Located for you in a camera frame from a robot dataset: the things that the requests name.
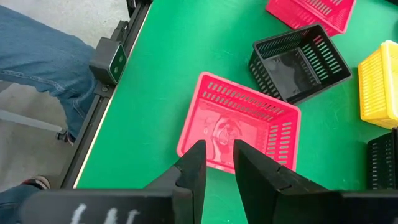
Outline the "black plastic slotted basket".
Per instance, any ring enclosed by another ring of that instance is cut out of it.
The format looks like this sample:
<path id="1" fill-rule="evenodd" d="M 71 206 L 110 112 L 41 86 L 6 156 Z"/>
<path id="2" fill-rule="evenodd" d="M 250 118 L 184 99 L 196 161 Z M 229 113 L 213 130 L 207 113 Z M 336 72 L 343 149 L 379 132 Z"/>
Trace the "black plastic slotted basket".
<path id="1" fill-rule="evenodd" d="M 292 105 L 352 77 L 321 24 L 258 40 L 252 46 L 248 67 L 259 91 Z"/>
<path id="2" fill-rule="evenodd" d="M 398 189 L 398 127 L 367 143 L 368 189 Z"/>

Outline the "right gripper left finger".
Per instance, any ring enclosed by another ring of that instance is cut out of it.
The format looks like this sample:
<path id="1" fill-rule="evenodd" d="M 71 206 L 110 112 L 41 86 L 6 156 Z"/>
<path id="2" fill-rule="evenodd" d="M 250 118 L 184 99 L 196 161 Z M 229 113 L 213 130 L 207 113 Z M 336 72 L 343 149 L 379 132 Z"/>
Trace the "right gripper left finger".
<path id="1" fill-rule="evenodd" d="M 201 224 L 206 188 L 206 141 L 197 141 L 174 165 L 145 186 L 164 190 L 155 224 Z"/>

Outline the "person's leg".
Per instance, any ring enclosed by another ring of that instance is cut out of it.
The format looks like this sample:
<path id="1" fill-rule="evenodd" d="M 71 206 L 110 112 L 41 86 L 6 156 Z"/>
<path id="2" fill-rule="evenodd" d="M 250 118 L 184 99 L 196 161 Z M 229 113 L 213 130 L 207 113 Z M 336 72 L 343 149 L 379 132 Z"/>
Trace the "person's leg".
<path id="1" fill-rule="evenodd" d="M 0 6 L 0 80 L 56 97 L 74 143 L 94 100 L 94 48 L 78 37 Z"/>
<path id="2" fill-rule="evenodd" d="M 0 192 L 0 224 L 21 224 L 19 209 L 23 202 L 36 192 L 49 188 L 48 178 L 37 175 Z"/>

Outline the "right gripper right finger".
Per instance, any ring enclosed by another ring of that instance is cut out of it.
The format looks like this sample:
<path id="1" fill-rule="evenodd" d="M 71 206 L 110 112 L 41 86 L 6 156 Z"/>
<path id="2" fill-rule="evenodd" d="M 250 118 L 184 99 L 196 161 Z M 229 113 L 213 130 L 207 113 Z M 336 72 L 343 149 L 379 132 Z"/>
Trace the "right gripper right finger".
<path id="1" fill-rule="evenodd" d="M 339 224 L 340 197 L 243 140 L 234 141 L 235 177 L 249 224 Z"/>

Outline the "black metal table frame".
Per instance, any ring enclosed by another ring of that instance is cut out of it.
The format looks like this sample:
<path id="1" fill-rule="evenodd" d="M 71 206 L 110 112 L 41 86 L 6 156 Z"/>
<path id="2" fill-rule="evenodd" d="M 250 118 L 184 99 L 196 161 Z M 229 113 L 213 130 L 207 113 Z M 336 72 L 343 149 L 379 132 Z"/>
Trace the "black metal table frame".
<path id="1" fill-rule="evenodd" d="M 129 20 L 119 21 L 109 39 L 117 40 L 122 43 L 127 56 L 127 65 L 141 29 L 146 21 L 146 17 L 150 11 L 153 0 L 126 0 L 126 2 Z M 63 179 L 60 184 L 61 188 L 73 189 L 78 185 L 79 179 L 84 171 L 91 150 L 95 145 L 96 138 L 116 92 L 117 85 L 105 85 L 98 80 L 94 90 L 95 98 L 90 106 L 83 126 L 81 127 L 81 131 L 73 145 L 73 154 L 67 160 L 67 163 L 62 170 L 61 176 Z"/>

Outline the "yellow plastic slotted basket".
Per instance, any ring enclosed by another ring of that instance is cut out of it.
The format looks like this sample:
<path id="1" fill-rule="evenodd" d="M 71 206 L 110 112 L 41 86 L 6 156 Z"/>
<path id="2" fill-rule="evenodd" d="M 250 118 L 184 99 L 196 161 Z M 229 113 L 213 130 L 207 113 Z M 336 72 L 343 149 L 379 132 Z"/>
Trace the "yellow plastic slotted basket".
<path id="1" fill-rule="evenodd" d="M 358 65 L 360 117 L 377 126 L 398 126 L 398 43 L 386 40 Z"/>

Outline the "grey chair base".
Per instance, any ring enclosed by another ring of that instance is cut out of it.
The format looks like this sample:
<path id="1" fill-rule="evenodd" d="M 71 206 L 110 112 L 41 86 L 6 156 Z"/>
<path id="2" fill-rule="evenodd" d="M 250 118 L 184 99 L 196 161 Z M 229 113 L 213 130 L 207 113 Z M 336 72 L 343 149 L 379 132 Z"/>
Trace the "grey chair base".
<path id="1" fill-rule="evenodd" d="M 69 142 L 72 146 L 74 145 L 74 142 L 77 139 L 77 136 L 74 136 L 68 128 L 62 128 L 61 126 L 55 124 L 46 123 L 41 120 L 11 113 L 9 111 L 2 109 L 0 109 L 0 120 L 10 121 L 13 123 L 26 125 L 33 128 L 39 128 L 55 132 L 57 140 L 62 142 Z"/>

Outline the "red plastic slotted basket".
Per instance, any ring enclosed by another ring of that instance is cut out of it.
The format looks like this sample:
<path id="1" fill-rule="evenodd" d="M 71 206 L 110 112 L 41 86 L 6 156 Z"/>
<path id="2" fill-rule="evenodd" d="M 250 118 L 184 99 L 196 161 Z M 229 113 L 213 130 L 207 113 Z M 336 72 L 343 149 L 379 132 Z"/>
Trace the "red plastic slotted basket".
<path id="1" fill-rule="evenodd" d="M 233 143 L 240 139 L 295 170 L 301 111 L 256 90 L 203 72 L 198 77 L 177 154 L 206 142 L 207 165 L 234 173 Z"/>
<path id="2" fill-rule="evenodd" d="M 293 29 L 319 23 L 333 37 L 348 28 L 356 0 L 269 0 L 266 11 Z"/>

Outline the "green table mat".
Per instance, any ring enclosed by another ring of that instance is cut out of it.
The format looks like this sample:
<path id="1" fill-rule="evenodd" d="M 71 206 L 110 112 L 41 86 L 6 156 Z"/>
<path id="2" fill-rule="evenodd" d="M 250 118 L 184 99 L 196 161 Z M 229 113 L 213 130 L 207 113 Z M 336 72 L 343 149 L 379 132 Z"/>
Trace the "green table mat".
<path id="1" fill-rule="evenodd" d="M 201 72 L 256 88 L 253 43 L 288 31 L 266 4 L 154 0 L 78 186 L 139 189 L 174 164 Z M 331 190 L 365 189 L 366 144 L 386 130 L 361 120 L 357 76 L 299 107 L 297 172 Z"/>

